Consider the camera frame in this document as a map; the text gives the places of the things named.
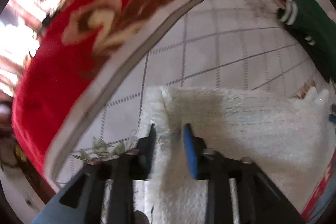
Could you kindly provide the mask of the red floral blanket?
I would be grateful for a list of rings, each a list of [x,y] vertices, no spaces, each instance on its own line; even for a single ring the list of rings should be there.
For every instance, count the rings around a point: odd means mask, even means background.
[[[12,118],[15,137],[39,174],[52,139],[103,65],[172,1],[67,0],[44,29],[16,90]]]

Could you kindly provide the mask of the dark green striped-cuff garment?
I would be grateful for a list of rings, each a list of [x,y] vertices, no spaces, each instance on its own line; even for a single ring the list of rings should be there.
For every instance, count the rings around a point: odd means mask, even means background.
[[[277,18],[327,81],[335,81],[335,22],[316,0],[286,0]]]

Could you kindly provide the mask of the white quilted floral bedspread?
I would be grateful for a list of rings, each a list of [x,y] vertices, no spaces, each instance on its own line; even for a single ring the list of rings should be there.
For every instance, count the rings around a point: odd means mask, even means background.
[[[111,58],[91,89],[109,94],[92,118],[75,118],[52,146],[62,189],[86,164],[134,148],[146,90],[154,86],[262,90],[303,99],[327,90],[313,61],[276,18],[274,0],[176,0]]]

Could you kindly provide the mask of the white fluffy knit cardigan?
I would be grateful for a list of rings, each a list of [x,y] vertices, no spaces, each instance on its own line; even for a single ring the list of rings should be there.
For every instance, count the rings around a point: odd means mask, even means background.
[[[191,178],[182,140],[190,124],[206,145],[231,159],[250,157],[303,212],[335,151],[328,121],[329,91],[305,98],[262,90],[171,88],[146,90],[138,136],[155,124],[151,175],[135,184],[135,208],[153,223],[203,223],[206,182]]]

